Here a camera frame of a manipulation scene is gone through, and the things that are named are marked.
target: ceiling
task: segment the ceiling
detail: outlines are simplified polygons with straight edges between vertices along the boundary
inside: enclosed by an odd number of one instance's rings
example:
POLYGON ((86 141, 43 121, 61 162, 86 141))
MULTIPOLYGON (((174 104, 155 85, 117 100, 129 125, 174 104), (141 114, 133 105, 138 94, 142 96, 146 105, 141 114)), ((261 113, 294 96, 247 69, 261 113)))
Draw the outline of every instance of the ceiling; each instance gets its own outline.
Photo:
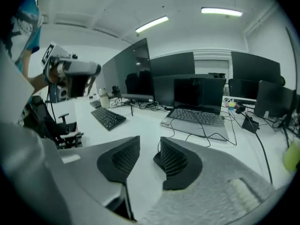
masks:
POLYGON ((135 29, 167 15, 169 21, 141 33, 167 39, 201 33, 242 33, 273 0, 38 0, 44 23, 69 24, 135 42, 135 29), (201 7, 231 8, 242 17, 201 14, 201 7))

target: ceiling light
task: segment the ceiling light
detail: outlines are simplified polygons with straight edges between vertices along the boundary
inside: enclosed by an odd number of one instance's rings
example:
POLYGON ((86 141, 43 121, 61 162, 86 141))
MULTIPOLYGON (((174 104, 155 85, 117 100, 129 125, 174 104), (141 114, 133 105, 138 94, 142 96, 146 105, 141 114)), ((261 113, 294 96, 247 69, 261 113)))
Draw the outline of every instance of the ceiling light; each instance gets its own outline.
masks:
POLYGON ((169 18, 167 16, 163 16, 163 17, 160 17, 160 18, 158 18, 158 19, 156 19, 156 20, 154 20, 152 22, 149 22, 149 23, 143 25, 142 27, 137 28, 135 31, 137 33, 139 33, 141 31, 146 30, 147 28, 153 27, 153 26, 155 26, 157 24, 163 23, 163 22, 168 21, 168 20, 169 20, 169 18))
POLYGON ((203 7, 201 8, 202 13, 214 13, 214 14, 225 14, 232 16, 242 16, 243 13, 236 10, 224 9, 224 8, 216 8, 216 7, 203 7))

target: keyboard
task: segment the keyboard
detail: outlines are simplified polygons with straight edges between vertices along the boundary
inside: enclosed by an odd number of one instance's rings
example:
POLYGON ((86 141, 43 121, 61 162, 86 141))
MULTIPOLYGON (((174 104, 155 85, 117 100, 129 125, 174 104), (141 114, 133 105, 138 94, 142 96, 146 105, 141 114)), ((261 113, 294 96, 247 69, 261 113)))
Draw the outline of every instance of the keyboard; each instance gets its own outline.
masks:
POLYGON ((222 119, 218 115, 192 112, 189 110, 174 109, 169 115, 170 118, 190 121, 190 122, 200 122, 201 124, 207 124, 215 127, 222 126, 222 119))
POLYGON ((243 99, 235 99, 234 102, 242 103, 242 104, 246 104, 246 105, 255 105, 256 104, 255 101, 249 101, 249 100, 243 100, 243 99))
POLYGON ((91 114, 108 130, 112 130, 126 120, 125 117, 111 112, 105 108, 97 108, 91 114))
POLYGON ((94 101, 90 103, 94 108, 99 108, 101 107, 100 101, 94 101))

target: yellow object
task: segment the yellow object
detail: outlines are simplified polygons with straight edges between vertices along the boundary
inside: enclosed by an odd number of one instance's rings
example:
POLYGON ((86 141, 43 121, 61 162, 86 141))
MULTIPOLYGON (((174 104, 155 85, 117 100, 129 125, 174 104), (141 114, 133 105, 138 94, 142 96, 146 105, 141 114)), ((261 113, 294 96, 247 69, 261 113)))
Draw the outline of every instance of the yellow object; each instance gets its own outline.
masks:
POLYGON ((283 156, 283 163, 285 168, 290 171, 296 171, 296 165, 300 161, 300 139, 295 138, 291 143, 289 149, 285 152, 283 156))
POLYGON ((228 103, 228 106, 229 106, 229 107, 234 107, 234 106, 235 106, 235 103, 230 102, 230 103, 228 103))

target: desk surface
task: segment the desk surface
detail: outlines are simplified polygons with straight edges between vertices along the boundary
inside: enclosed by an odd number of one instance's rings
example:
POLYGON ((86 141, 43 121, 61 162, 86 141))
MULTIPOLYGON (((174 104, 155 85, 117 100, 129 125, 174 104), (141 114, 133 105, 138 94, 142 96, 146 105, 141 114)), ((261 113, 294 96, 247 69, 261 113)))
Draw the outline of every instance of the desk surface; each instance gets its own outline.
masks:
MULTIPOLYGON (((134 116, 132 117, 130 106, 109 109, 114 113, 125 116, 127 119, 108 132, 90 113, 93 110, 94 108, 90 105, 89 100, 75 101, 78 129, 84 133, 82 137, 83 146, 107 143, 129 136, 139 135, 141 137, 140 157, 127 180, 131 207, 135 218, 139 220, 158 201, 162 194, 165 173, 153 162, 153 157, 158 152, 160 137, 170 137, 174 134, 173 130, 160 126, 160 122, 167 115, 167 112, 163 110, 154 112, 149 109, 141 110, 133 107, 134 116)), ((221 115, 228 116, 227 111, 227 108, 222 107, 221 115)), ((242 125, 244 117, 235 112, 234 116, 238 123, 242 125)), ((256 116, 253 116, 253 119, 259 122, 260 125, 266 123, 256 116)), ((233 128, 229 120, 224 120, 224 123, 229 139, 233 143, 235 143, 234 128, 237 146, 229 142, 210 139, 211 148, 231 154, 267 181, 270 181, 263 151, 255 134, 241 129, 235 121, 233 121, 233 128)), ((268 157, 274 188, 277 189, 288 184, 292 175, 284 168, 282 162, 283 154, 287 148, 284 134, 281 131, 274 132, 268 125, 261 126, 257 130, 257 134, 268 157)), ((175 131, 173 138, 185 140, 187 136, 186 133, 175 131)), ((209 145, 206 138, 194 135, 191 135, 188 141, 199 146, 209 145)))

